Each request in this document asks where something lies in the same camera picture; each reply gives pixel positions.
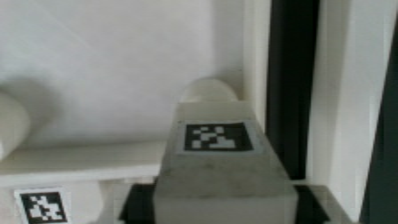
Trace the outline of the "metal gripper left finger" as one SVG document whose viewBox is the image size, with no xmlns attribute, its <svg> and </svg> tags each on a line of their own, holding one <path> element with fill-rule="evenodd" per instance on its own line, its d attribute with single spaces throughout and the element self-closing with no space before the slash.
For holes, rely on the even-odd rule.
<svg viewBox="0 0 398 224">
<path fill-rule="evenodd" d="M 154 224 L 152 193 L 152 184 L 131 186 L 118 214 L 122 224 Z"/>
</svg>

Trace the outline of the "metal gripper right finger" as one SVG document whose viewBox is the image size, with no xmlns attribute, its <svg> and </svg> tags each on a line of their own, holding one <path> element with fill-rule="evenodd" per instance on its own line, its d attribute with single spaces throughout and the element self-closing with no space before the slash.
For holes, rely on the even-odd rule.
<svg viewBox="0 0 398 224">
<path fill-rule="evenodd" d="M 298 206 L 294 224 L 355 224 L 324 186 L 296 185 Z"/>
</svg>

